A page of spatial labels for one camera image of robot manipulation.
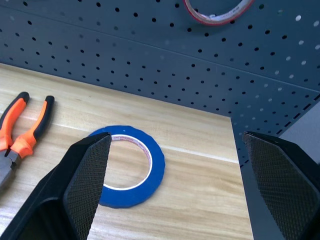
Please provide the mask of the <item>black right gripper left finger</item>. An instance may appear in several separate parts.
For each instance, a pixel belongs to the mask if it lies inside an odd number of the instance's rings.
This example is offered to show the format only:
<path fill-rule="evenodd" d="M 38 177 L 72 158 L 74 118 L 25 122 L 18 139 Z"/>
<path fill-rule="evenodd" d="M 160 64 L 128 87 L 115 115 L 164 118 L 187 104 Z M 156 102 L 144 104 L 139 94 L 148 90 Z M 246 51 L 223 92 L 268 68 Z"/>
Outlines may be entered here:
<path fill-rule="evenodd" d="M 88 136 L 69 147 L 33 189 L 2 240 L 85 240 L 97 207 L 112 137 Z"/>

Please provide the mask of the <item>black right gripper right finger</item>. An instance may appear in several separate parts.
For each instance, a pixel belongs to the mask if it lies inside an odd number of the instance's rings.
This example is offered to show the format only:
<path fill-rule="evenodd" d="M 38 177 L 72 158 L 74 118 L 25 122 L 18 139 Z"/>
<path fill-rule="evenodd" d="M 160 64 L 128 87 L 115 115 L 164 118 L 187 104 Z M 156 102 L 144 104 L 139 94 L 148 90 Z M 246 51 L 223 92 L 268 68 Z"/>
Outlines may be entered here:
<path fill-rule="evenodd" d="M 297 144 L 247 131 L 258 190 L 286 240 L 320 238 L 320 166 Z"/>

